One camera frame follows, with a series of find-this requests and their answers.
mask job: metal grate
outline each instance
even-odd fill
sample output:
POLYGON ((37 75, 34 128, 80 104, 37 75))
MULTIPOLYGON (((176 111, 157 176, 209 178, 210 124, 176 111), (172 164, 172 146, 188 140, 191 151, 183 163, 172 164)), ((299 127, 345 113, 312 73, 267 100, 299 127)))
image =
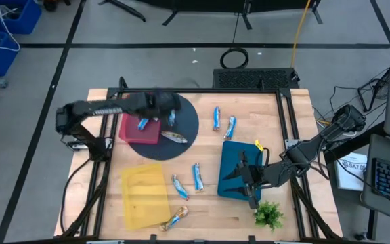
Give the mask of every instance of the metal grate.
POLYGON ((257 88, 262 80, 267 89, 291 88, 291 71, 292 69, 215 70, 214 87, 257 88))

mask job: potted plant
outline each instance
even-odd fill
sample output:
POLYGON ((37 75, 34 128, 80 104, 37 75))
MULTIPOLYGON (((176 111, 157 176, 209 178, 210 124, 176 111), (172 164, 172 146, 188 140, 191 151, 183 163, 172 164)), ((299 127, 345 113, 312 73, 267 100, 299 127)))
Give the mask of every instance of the potted plant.
POLYGON ((268 225, 272 232, 276 228, 282 228, 281 219, 284 218, 284 214, 278 209, 279 203, 269 203, 268 201, 261 203, 254 213, 255 224, 262 227, 268 225))

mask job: candy bar wrapper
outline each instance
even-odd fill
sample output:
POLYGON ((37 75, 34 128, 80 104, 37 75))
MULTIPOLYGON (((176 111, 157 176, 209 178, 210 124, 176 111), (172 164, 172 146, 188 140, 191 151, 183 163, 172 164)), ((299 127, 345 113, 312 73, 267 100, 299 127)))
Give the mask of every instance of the candy bar wrapper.
POLYGON ((194 176, 195 191, 202 192, 204 190, 204 184, 201 180, 200 163, 195 163, 192 166, 192 175, 194 176))
POLYGON ((234 134, 235 127, 236 127, 236 118, 234 116, 230 116, 230 124, 228 125, 227 133, 224 135, 225 139, 231 140, 234 134))
POLYGON ((161 231, 169 230, 188 213, 189 213, 189 209, 186 206, 180 207, 177 213, 174 214, 174 216, 172 216, 168 221, 160 224, 160 230, 161 231))
POLYGON ((147 123, 148 123, 148 119, 141 119, 141 121, 138 124, 138 130, 144 130, 147 123))
POLYGON ((175 124, 175 111, 174 110, 171 110, 171 113, 168 116, 168 124, 171 127, 173 127, 175 124))
POLYGON ((186 190, 183 188, 183 185, 181 185, 180 181, 177 179, 177 175, 176 174, 173 174, 173 176, 171 177, 172 181, 173 181, 173 184, 174 184, 174 187, 175 189, 177 190, 177 192, 179 193, 179 195, 185 199, 185 200, 189 200, 189 194, 186 192, 186 190))
POLYGON ((213 130, 218 131, 221 129, 221 110, 217 106, 213 111, 213 130))

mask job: wire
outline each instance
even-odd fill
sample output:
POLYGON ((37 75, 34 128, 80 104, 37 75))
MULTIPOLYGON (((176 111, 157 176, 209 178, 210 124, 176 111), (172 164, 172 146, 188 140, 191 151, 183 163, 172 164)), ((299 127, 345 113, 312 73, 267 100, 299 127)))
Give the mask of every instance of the wire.
POLYGON ((374 125, 376 123, 377 119, 382 116, 382 114, 386 111, 386 107, 383 109, 383 111, 377 116, 377 118, 366 128, 366 131, 368 131, 371 128, 371 125, 374 125))
MULTIPOLYGON (((270 160, 270 150, 268 148, 263 148, 263 151, 266 150, 267 151, 267 156, 265 158, 265 164, 264 164, 264 167, 267 167, 269 165, 269 160, 270 160)), ((263 151, 259 151, 257 153, 257 156, 255 157, 255 163, 258 162, 258 158, 260 157, 260 154, 263 152, 263 151)))
POLYGON ((380 104, 379 106, 377 106, 376 108, 374 108, 373 110, 371 110, 370 112, 366 113, 365 116, 366 116, 366 115, 369 115, 370 113, 372 113, 372 112, 374 112, 374 111, 376 111, 377 109, 379 109, 381 106, 385 105, 386 103, 387 103, 387 102, 383 102, 382 104, 380 104))
POLYGON ((299 40, 299 34, 301 32, 302 25, 303 25, 303 23, 305 21, 306 13, 308 12, 308 8, 309 8, 309 4, 310 3, 311 3, 311 0, 308 0, 308 2, 306 3, 306 6, 305 6, 305 11, 303 12, 301 21, 299 23, 299 26, 297 27, 297 32, 296 32, 296 36, 295 36, 295 42, 294 42, 294 44, 292 46, 292 58, 291 58, 291 66, 290 66, 291 68, 295 67, 297 41, 299 40))
POLYGON ((13 51, 13 52, 18 52, 20 50, 20 45, 19 43, 14 39, 13 37, 13 34, 8 30, 7 26, 5 25, 5 22, 4 22, 4 18, 3 16, 6 15, 7 13, 4 13, 2 14, 1 12, 1 7, 0 7, 0 19, 1 19, 1 23, 2 25, 4 26, 5 30, 7 31, 8 35, 13 39, 14 43, 18 46, 17 49, 12 49, 12 48, 8 48, 8 47, 0 47, 0 49, 4 49, 4 50, 9 50, 9 51, 13 51))
POLYGON ((318 168, 320 169, 319 173, 325 177, 327 180, 329 180, 329 176, 326 175, 326 173, 324 173, 324 170, 322 168, 322 163, 321 163, 321 160, 320 160, 320 153, 322 152, 322 146, 323 146, 323 142, 326 141, 325 139, 322 139, 320 141, 320 144, 318 145, 318 150, 317 150, 317 164, 318 164, 318 168))
POLYGON ((357 88, 354 88, 354 87, 340 87, 340 86, 337 86, 335 85, 334 88, 333 88, 333 94, 331 95, 331 97, 329 98, 329 103, 330 103, 330 109, 333 113, 335 113, 335 110, 333 109, 333 105, 332 105, 332 98, 335 96, 336 92, 337 92, 337 88, 338 89, 352 89, 352 90, 358 90, 357 88))
POLYGON ((322 119, 324 119, 325 121, 327 120, 327 119, 324 118, 324 116, 319 112, 318 109, 316 109, 314 106, 312 106, 312 108, 321 116, 322 119))
MULTIPOLYGON (((323 122, 321 122, 321 121, 319 121, 319 120, 316 120, 316 123, 321 127, 321 128, 326 128, 326 126, 324 126, 322 123, 323 122)), ((355 131, 354 133, 352 133, 352 134, 347 134, 347 133, 343 133, 343 136, 349 136, 349 137, 352 137, 352 136, 356 136, 358 133, 355 131)))
POLYGON ((90 162, 91 158, 88 158, 83 164, 81 164, 81 166, 79 166, 77 169, 75 169, 73 171, 73 173, 70 175, 70 177, 67 179, 67 182, 66 182, 66 185, 64 186, 64 190, 62 192, 62 200, 61 200, 61 211, 60 211, 60 228, 61 228, 61 231, 64 233, 66 232, 64 230, 64 224, 63 224, 63 216, 64 216, 64 204, 66 203, 66 191, 67 191, 67 187, 68 187, 68 184, 70 183, 70 181, 72 180, 73 176, 79 171, 81 170, 84 166, 87 165, 88 162, 90 162))
MULTIPOLYGON (((335 155, 334 152, 332 152, 331 150, 328 150, 328 151, 331 152, 331 153, 334 155, 335 158, 337 157, 337 156, 335 155)), ((350 172, 349 170, 347 170, 341 162, 339 162, 338 160, 336 160, 336 161, 338 162, 339 166, 341 166, 347 173, 349 173, 349 174, 351 174, 352 176, 356 177, 359 181, 361 181, 361 182, 364 183, 366 186, 368 186, 369 188, 371 188, 371 190, 377 192, 380 196, 382 196, 382 197, 384 197, 384 198, 386 198, 386 199, 388 199, 388 200, 390 201, 390 197, 387 197, 386 195, 384 195, 383 193, 381 193, 381 192, 380 192, 379 190, 377 190, 375 187, 371 186, 369 183, 365 182, 365 180, 361 179, 358 175, 356 175, 356 174, 350 172)))
MULTIPOLYGON (((233 35, 233 41, 232 43, 234 44, 234 40, 236 39, 236 33, 237 33, 237 26, 238 26, 238 19, 240 18, 240 13, 237 13, 237 20, 236 20, 236 26, 234 27, 234 35, 233 35)), ((232 53, 232 52, 240 52, 244 55, 244 62, 240 65, 240 66, 237 66, 236 68, 246 68, 248 66, 248 63, 249 63, 249 53, 248 51, 246 51, 245 49, 243 48, 240 48, 240 47, 236 47, 236 48, 229 48, 229 50, 227 50, 226 52, 224 52, 221 56, 221 59, 219 61, 221 67, 223 69, 229 69, 229 67, 227 67, 225 65, 225 63, 223 62, 223 60, 225 59, 225 57, 229 54, 229 53, 232 53)))
MULTIPOLYGON (((386 68, 386 69, 382 70, 382 71, 379 72, 377 75, 373 76, 373 78, 371 78, 371 80, 373 80, 373 79, 376 78, 377 76, 381 75, 381 74, 384 73, 386 70, 389 70, 389 68, 386 68)), ((362 95, 365 94, 366 92, 371 91, 371 90, 372 90, 372 89, 363 89, 364 92, 362 92, 362 95)), ((343 103, 342 105, 336 107, 334 110, 328 111, 327 113, 323 114, 323 115, 322 115, 321 117, 319 117, 318 119, 325 117, 327 114, 329 114, 329 113, 331 113, 331 112, 335 113, 335 110, 336 110, 336 109, 338 109, 338 108, 340 108, 340 107, 342 107, 342 106, 344 106, 344 105, 346 105, 346 104, 349 104, 351 101, 355 100, 357 97, 359 97, 359 94, 356 95, 356 96, 354 96, 354 97, 352 97, 352 99, 350 99, 350 101, 345 102, 345 103, 343 103)))

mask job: gray floor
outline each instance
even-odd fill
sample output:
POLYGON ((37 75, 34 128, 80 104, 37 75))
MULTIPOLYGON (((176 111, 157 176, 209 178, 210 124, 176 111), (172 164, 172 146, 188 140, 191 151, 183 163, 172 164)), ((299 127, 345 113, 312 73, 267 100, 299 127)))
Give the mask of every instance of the gray floor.
MULTIPOLYGON (((161 23, 170 11, 131 0, 123 2, 147 17, 143 23, 120 9, 87 1, 73 43, 230 43, 236 17, 233 14, 180 13, 168 25, 161 23)), ((66 42, 78 1, 70 7, 59 4, 54 13, 43 12, 33 34, 16 35, 21 43, 66 42)), ((390 28, 390 1, 378 0, 390 28)), ((322 0, 319 7, 324 24, 308 14, 301 43, 389 44, 369 0, 322 0)), ((302 11, 251 14, 253 30, 240 21, 237 43, 292 43, 302 11)), ((126 78, 129 87, 210 87, 214 68, 226 49, 70 49, 41 133, 32 165, 5 241, 52 237, 67 179, 72 153, 59 142, 54 131, 56 108, 85 99, 91 88, 116 87, 126 78)), ((248 68, 282 68, 290 65, 291 49, 247 49, 248 68)), ((7 78, 9 87, 0 89, 0 223, 14 183, 35 130, 62 49, 24 48, 7 78)), ((242 62, 231 54, 228 65, 242 62)), ((296 70, 301 87, 309 89, 313 105, 330 110, 333 86, 358 87, 390 63, 390 49, 298 49, 296 70)), ((349 101, 355 91, 339 90, 334 107, 349 101)), ((384 101, 376 101, 375 106, 384 101)), ((355 99, 352 104, 360 108, 355 99)), ((368 115, 372 122, 383 108, 368 115)), ((337 190, 334 196, 345 237, 366 230, 368 210, 358 203, 358 194, 337 190)), ((390 218, 381 216, 377 241, 390 243, 390 218)))

